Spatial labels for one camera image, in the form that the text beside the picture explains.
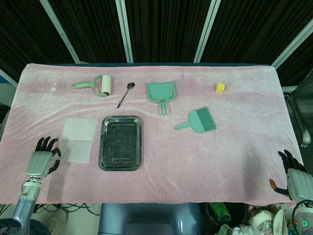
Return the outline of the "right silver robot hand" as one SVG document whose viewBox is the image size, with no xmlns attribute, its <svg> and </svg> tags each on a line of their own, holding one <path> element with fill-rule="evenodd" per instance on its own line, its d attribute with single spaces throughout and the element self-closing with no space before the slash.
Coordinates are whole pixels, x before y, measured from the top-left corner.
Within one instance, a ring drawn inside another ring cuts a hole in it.
<svg viewBox="0 0 313 235">
<path fill-rule="evenodd" d="M 270 187 L 278 194 L 288 197 L 294 203 L 313 200 L 313 176 L 286 149 L 278 151 L 287 179 L 287 188 L 279 188 L 273 179 L 269 179 Z"/>
</svg>

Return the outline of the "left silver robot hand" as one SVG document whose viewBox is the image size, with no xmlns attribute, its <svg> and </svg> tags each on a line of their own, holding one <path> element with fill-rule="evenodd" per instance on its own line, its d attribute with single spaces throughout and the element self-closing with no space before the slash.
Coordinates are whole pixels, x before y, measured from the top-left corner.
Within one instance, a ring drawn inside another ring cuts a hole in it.
<svg viewBox="0 0 313 235">
<path fill-rule="evenodd" d="M 30 180 L 42 180 L 58 169 L 60 160 L 55 159 L 54 156 L 61 157 L 61 151 L 57 147 L 53 148 L 57 141 L 58 138 L 51 139 L 51 136 L 39 139 L 26 170 L 26 175 Z"/>
</svg>

